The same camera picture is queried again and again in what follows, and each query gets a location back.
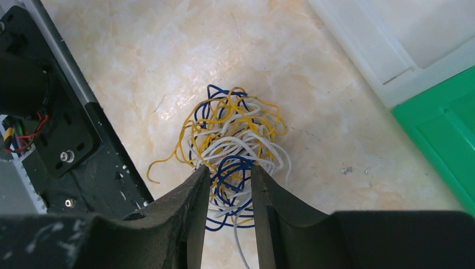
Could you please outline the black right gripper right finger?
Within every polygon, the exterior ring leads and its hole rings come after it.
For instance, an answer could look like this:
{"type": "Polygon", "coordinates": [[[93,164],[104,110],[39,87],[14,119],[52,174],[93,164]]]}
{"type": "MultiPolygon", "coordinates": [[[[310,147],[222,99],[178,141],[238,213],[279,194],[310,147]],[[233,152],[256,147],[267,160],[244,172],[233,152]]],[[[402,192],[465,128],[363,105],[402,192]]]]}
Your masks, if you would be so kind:
{"type": "Polygon", "coordinates": [[[325,214],[251,172],[260,268],[473,268],[474,218],[461,211],[325,214]]]}

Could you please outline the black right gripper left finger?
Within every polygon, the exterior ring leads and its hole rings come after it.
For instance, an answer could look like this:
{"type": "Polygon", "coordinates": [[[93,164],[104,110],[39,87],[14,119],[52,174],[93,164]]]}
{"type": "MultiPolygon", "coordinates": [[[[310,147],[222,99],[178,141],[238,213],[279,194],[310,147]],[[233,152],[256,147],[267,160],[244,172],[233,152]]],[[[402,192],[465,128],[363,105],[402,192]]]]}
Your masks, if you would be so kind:
{"type": "Polygon", "coordinates": [[[1,216],[2,268],[200,268],[210,171],[122,220],[99,214],[1,216]]]}

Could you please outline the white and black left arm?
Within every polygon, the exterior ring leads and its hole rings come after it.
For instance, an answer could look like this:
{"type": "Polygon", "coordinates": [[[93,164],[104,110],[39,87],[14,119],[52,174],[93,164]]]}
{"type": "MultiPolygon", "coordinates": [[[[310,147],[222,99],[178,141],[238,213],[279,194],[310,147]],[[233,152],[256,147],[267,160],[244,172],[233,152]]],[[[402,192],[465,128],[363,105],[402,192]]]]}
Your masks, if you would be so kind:
{"type": "Polygon", "coordinates": [[[48,62],[1,52],[1,114],[30,117],[46,108],[52,79],[48,62]]]}

